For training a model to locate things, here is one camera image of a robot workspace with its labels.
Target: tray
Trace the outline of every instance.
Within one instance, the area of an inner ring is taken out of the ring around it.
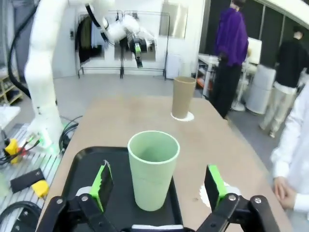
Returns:
[[[140,209],[134,200],[127,148],[90,147],[74,158],[62,196],[73,198],[77,191],[91,186],[99,167],[107,160],[111,165],[114,187],[106,207],[106,217],[118,231],[139,225],[182,225],[182,217],[172,179],[163,207],[154,212]],[[78,225],[75,232],[92,232],[87,225]]]

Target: purple shirt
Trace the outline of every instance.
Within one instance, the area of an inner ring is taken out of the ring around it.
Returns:
[[[248,35],[241,12],[228,8],[221,13],[216,37],[215,53],[224,53],[228,65],[242,65],[248,52]]]

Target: clasped hands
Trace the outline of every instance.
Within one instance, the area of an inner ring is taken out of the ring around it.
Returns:
[[[294,209],[297,193],[289,186],[286,178],[280,176],[274,179],[274,191],[283,209]]]

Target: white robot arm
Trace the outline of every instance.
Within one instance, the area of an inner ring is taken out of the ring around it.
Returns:
[[[29,56],[25,68],[25,79],[31,95],[35,118],[28,128],[41,138],[42,147],[51,147],[59,151],[58,141],[63,131],[53,82],[52,59],[57,37],[66,7],[90,5],[94,17],[101,27],[101,32],[112,41],[117,42],[127,37],[130,50],[135,54],[139,64],[141,42],[143,48],[154,44],[154,37],[141,28],[138,22],[126,15],[123,20],[111,24],[105,18],[113,7],[114,0],[41,0],[34,17],[30,37]]]

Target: white monitor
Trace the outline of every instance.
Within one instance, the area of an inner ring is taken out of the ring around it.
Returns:
[[[248,38],[249,48],[251,49],[251,56],[249,62],[252,64],[259,64],[261,59],[262,41],[254,38]]]

